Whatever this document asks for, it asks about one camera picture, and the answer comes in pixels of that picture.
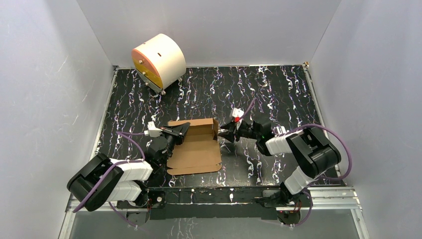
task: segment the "white wall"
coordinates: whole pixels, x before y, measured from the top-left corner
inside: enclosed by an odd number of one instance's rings
[[[189,66],[310,61],[340,0],[78,0],[113,65],[164,33]]]
[[[422,228],[422,1],[343,0],[311,61],[326,124],[354,156],[349,177],[375,239]]]
[[[57,238],[112,66],[75,0],[0,3],[0,234]]]

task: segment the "black marbled tabletop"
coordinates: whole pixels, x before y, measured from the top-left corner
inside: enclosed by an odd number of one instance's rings
[[[117,71],[97,151],[110,158],[137,159],[140,152],[116,131],[143,132],[149,121],[156,126],[170,120],[215,118],[230,120],[233,107],[246,109],[256,97],[259,104],[245,118],[266,114],[274,126],[293,129],[320,123],[301,65],[188,68],[182,82],[175,82],[166,95],[145,86],[135,69]],[[149,137],[133,137],[147,144]],[[230,143],[219,137],[222,169],[219,172],[172,176],[164,170],[148,187],[243,187],[275,186],[297,167],[292,154],[261,155],[254,140]],[[327,176],[336,177],[331,169]],[[317,184],[330,184],[320,180]]]

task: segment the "open cardboard box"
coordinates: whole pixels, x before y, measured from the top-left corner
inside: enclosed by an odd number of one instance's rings
[[[218,121],[191,119],[170,121],[168,126],[190,122],[185,140],[176,145],[167,161],[170,175],[217,172],[221,169],[220,145],[217,141]]]

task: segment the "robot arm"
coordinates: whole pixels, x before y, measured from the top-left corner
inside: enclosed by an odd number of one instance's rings
[[[67,189],[80,202],[94,191],[84,204],[90,212],[110,201],[127,200],[144,206],[148,195],[143,181],[165,167],[167,159],[173,155],[174,146],[183,143],[189,126],[190,123],[184,123],[156,128],[154,122],[149,122],[144,134],[152,140],[144,150],[144,160],[116,160],[98,153],[69,180]]]
[[[280,185],[280,194],[274,195],[272,199],[279,200],[278,203],[287,205],[321,174],[341,161],[337,148],[317,127],[304,128],[276,137],[268,118],[258,117],[252,124],[248,124],[240,119],[242,114],[242,110],[234,108],[231,121],[221,126],[221,129],[226,131],[221,132],[219,136],[230,142],[239,141],[241,137],[255,139],[262,154],[271,156],[292,153],[298,162],[293,174]]]

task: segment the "cylindrical container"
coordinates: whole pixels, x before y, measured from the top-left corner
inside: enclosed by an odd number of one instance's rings
[[[186,72],[186,62],[179,46],[168,36],[158,34],[132,50],[139,76],[155,92],[164,89]]]

